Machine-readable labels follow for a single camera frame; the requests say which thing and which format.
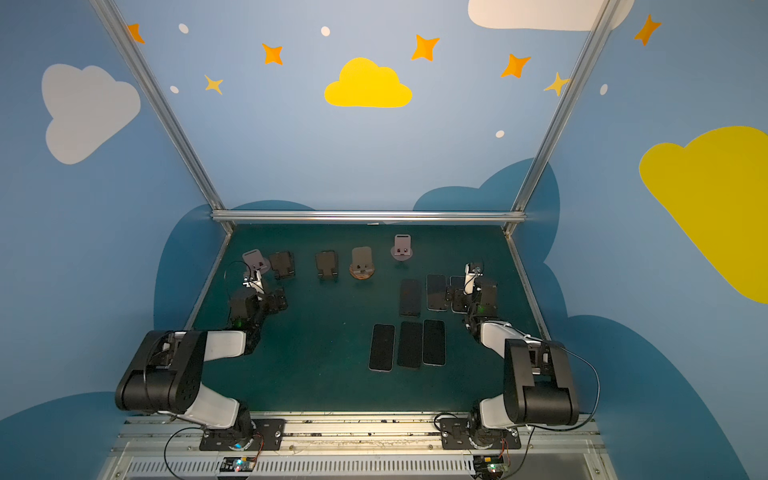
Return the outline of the white-edged phone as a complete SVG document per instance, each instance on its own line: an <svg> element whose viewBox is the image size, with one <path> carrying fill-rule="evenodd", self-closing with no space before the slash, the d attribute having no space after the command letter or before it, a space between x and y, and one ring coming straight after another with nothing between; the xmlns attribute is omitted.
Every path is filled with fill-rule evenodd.
<svg viewBox="0 0 768 480"><path fill-rule="evenodd" d="M468 296L465 289L464 276L452 276L450 278L448 296L453 313L466 314L468 312Z"/></svg>

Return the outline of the black folding phone stand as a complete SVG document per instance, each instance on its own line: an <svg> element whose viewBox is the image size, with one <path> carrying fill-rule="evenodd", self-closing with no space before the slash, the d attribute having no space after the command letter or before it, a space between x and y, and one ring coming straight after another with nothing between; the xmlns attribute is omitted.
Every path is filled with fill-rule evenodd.
<svg viewBox="0 0 768 480"><path fill-rule="evenodd" d="M268 257L271 270L276 280L283 280L295 276L295 261L291 251L278 251Z"/></svg>

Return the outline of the grey round stand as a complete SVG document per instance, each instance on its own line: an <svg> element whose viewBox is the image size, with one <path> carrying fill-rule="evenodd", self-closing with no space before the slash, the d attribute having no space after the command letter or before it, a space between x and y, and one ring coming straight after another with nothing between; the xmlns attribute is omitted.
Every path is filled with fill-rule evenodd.
<svg viewBox="0 0 768 480"><path fill-rule="evenodd" d="M405 262L412 258L412 237L410 234L396 234L391 248L392 257L398 262Z"/></svg>
<svg viewBox="0 0 768 480"><path fill-rule="evenodd" d="M266 274L271 270L269 259L259 249L247 251L242 254L241 258L254 273Z"/></svg>

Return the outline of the light blue phone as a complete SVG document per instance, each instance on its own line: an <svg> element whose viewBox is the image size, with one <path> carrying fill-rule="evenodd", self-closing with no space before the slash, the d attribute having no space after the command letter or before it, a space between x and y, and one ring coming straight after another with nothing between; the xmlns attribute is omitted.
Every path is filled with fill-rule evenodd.
<svg viewBox="0 0 768 480"><path fill-rule="evenodd" d="M425 365L444 366L446 363L446 328L443 321L423 323L422 361Z"/></svg>

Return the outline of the dark phone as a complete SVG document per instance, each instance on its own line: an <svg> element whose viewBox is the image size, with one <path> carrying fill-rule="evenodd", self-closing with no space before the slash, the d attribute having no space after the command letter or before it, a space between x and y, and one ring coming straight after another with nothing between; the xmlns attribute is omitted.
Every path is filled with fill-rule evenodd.
<svg viewBox="0 0 768 480"><path fill-rule="evenodd" d="M420 322L403 321L398 340L397 364L419 369L422 365L423 326Z"/></svg>
<svg viewBox="0 0 768 480"><path fill-rule="evenodd" d="M417 279L403 279L400 284L399 315L419 317L422 286Z"/></svg>

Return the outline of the pink-edged phone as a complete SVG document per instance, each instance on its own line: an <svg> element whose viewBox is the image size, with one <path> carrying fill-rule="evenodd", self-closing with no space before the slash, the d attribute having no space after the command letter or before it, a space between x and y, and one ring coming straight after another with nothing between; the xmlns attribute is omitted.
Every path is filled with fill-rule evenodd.
<svg viewBox="0 0 768 480"><path fill-rule="evenodd" d="M396 328L391 324L375 324L372 331L368 368L375 372L390 372L394 362Z"/></svg>

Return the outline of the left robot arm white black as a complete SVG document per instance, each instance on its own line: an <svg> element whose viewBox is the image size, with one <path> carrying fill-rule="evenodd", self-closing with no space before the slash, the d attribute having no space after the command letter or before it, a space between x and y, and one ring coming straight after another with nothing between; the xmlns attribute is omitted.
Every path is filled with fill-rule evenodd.
<svg viewBox="0 0 768 480"><path fill-rule="evenodd" d="M148 332L118 383L117 408L171 415L219 436L226 449L248 449L257 433L247 404L205 386L204 365L252 354L266 318L287 307L282 288L243 287L230 298L223 330Z"/></svg>

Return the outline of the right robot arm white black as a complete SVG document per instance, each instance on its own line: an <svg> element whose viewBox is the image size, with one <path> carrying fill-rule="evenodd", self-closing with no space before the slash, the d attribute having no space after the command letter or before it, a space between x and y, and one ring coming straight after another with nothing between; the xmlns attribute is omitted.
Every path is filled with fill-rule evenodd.
<svg viewBox="0 0 768 480"><path fill-rule="evenodd" d="M448 298L477 343L503 360L502 392L478 401L467 424L474 439L520 425L546 430L577 427L579 400L567 349L527 334L498 315L497 283L473 275L453 284Z"/></svg>

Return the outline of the black stand back left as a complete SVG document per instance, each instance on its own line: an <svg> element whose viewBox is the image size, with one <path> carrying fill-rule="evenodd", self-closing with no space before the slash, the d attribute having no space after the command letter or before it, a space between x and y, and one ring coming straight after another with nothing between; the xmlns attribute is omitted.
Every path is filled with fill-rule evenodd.
<svg viewBox="0 0 768 480"><path fill-rule="evenodd" d="M335 250L325 250L315 254L315 264L320 280L333 280L338 278L338 255Z"/></svg>

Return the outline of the round wooden phone stand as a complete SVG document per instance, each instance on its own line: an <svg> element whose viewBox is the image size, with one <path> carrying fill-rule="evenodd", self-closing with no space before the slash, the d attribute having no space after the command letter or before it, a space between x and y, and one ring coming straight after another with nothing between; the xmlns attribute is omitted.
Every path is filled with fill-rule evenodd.
<svg viewBox="0 0 768 480"><path fill-rule="evenodd" d="M355 247L351 251L350 275L357 280L368 280L375 273L372 248L370 246Z"/></svg>

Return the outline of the right controller board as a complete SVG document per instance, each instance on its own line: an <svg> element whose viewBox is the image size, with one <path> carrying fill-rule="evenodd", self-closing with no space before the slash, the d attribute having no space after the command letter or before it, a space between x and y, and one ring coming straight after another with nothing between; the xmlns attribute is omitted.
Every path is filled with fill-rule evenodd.
<svg viewBox="0 0 768 480"><path fill-rule="evenodd" d="M480 480L498 480L508 471L502 456L474 456L472 468L472 478Z"/></svg>

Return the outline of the controller board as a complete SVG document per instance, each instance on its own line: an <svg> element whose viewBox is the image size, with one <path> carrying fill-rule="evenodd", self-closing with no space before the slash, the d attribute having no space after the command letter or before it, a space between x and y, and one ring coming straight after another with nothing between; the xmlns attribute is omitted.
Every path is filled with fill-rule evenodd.
<svg viewBox="0 0 768 480"><path fill-rule="evenodd" d="M480 480L498 480L508 471L502 456L474 456L472 468L472 478Z"/></svg>
<svg viewBox="0 0 768 480"><path fill-rule="evenodd" d="M254 471L257 463L255 457L224 457L220 466L220 473L245 474Z"/></svg>

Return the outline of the left controller board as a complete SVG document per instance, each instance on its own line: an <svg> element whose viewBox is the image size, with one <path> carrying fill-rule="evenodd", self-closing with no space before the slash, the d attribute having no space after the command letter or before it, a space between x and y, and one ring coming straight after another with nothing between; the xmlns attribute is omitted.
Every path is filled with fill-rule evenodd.
<svg viewBox="0 0 768 480"><path fill-rule="evenodd" d="M245 474L254 471L257 463L255 457L224 457L220 466L220 473Z"/></svg>

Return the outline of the horizontal aluminium frame bar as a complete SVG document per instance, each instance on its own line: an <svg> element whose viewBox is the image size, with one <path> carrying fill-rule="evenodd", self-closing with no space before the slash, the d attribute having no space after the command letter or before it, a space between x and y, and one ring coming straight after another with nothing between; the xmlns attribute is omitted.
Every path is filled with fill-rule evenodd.
<svg viewBox="0 0 768 480"><path fill-rule="evenodd" d="M214 221L232 223L522 223L523 212L214 210Z"/></svg>

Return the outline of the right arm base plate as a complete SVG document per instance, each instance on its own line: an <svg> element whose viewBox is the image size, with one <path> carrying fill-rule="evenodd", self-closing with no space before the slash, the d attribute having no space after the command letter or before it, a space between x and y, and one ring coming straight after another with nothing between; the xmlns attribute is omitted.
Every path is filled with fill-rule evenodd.
<svg viewBox="0 0 768 480"><path fill-rule="evenodd" d="M444 450L518 450L517 430L487 429L469 417L438 416L436 426Z"/></svg>

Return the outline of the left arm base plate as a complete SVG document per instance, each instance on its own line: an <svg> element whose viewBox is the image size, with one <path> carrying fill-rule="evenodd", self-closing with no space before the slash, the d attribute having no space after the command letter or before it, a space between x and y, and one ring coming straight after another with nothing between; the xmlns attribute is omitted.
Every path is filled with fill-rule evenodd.
<svg viewBox="0 0 768 480"><path fill-rule="evenodd" d="M280 449L286 420L282 418L255 418L251 426L239 429L205 430L199 444L204 452L277 451Z"/></svg>

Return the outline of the aluminium mounting rail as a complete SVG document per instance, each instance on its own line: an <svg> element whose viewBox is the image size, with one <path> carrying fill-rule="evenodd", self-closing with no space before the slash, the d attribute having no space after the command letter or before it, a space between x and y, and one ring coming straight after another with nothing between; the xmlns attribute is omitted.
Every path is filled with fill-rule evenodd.
<svg viewBox="0 0 768 480"><path fill-rule="evenodd" d="M501 479L614 479L595 422L551 432L515 427L518 450L444 450L435 412L257 412L286 420L277 451L204 452L203 431L166 416L128 418L101 479L473 479L474 456L502 456ZM220 473L224 457L255 457L251 473Z"/></svg>

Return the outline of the left aluminium frame post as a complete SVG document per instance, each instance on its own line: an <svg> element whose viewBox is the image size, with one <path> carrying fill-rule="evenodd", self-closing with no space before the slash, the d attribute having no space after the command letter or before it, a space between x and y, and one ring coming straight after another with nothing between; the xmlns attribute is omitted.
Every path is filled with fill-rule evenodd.
<svg viewBox="0 0 768 480"><path fill-rule="evenodd" d="M174 114L138 43L131 36L128 25L125 23L116 2L91 0L90 4L129 67L198 189L207 201L212 214L224 210L223 201L205 171L181 123Z"/></svg>

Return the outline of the aluminium frame post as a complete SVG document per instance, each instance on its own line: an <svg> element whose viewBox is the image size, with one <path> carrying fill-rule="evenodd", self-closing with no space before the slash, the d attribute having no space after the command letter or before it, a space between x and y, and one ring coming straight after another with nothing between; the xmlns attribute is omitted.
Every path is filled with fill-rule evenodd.
<svg viewBox="0 0 768 480"><path fill-rule="evenodd" d="M516 226L525 221L526 208L613 30L612 24L618 16L620 6L621 1L618 0L604 1L598 12L595 23L571 72L571 80L565 86L565 92L560 96L543 141L515 197L511 212L517 215L517 219L504 224L503 231L508 240L512 239Z"/></svg>
<svg viewBox="0 0 768 480"><path fill-rule="evenodd" d="M91 0L90 4L129 67L198 189L207 201L212 214L224 210L223 201L205 171L181 123L174 114L138 43L131 36L128 25L125 23L116 2Z"/></svg>

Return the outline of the right aluminium frame post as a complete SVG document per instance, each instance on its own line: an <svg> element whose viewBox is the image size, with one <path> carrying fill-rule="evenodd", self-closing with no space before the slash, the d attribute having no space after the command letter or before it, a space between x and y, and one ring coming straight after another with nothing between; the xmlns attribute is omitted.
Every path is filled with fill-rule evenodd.
<svg viewBox="0 0 768 480"><path fill-rule="evenodd" d="M565 86L565 92L560 96L543 141L515 197L511 212L517 215L517 219L504 224L503 231L508 240L512 239L516 226L525 221L526 208L613 30L612 24L618 16L620 6L621 1L618 0L604 1L598 12L595 23L571 72L571 80Z"/></svg>

